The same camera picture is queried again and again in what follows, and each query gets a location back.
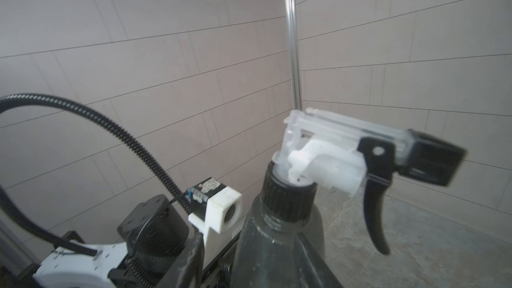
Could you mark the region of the grey bottle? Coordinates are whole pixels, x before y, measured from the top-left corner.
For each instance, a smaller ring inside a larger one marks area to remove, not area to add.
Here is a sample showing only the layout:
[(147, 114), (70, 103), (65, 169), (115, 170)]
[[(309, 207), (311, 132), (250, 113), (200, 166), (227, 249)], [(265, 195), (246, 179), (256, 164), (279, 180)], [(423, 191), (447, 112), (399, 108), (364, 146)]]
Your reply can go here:
[(341, 287), (325, 262), (316, 206), (305, 221), (286, 222), (255, 199), (237, 244), (230, 287)]

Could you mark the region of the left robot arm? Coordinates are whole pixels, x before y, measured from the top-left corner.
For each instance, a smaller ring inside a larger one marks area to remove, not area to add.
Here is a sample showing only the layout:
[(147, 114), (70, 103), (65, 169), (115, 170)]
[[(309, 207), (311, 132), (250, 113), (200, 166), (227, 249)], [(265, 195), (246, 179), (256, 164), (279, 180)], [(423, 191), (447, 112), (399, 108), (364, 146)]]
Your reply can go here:
[(122, 242), (88, 245), (92, 256), (62, 246), (35, 269), (38, 287), (200, 287), (204, 246), (172, 201), (156, 195), (117, 228)]

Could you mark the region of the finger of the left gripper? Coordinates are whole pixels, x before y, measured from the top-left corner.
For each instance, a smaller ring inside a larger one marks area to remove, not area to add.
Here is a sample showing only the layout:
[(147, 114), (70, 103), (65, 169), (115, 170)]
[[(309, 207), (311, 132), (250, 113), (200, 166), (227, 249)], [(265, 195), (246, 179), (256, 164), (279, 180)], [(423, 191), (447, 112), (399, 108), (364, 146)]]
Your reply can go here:
[(203, 234), (196, 231), (189, 244), (157, 284), (157, 288), (201, 287), (204, 255)]

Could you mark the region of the black white spray nozzle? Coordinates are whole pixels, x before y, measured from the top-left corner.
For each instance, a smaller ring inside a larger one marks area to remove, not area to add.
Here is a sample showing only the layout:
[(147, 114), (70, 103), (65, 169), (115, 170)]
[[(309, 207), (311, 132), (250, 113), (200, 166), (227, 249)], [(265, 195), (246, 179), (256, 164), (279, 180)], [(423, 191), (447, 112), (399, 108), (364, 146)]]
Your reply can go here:
[(364, 190), (363, 215), (373, 245), (389, 255), (382, 224), (394, 174), (446, 187), (466, 150), (413, 129), (396, 129), (329, 111), (294, 110), (281, 149), (267, 169), (262, 200), (284, 221), (308, 219), (318, 185), (354, 196)]

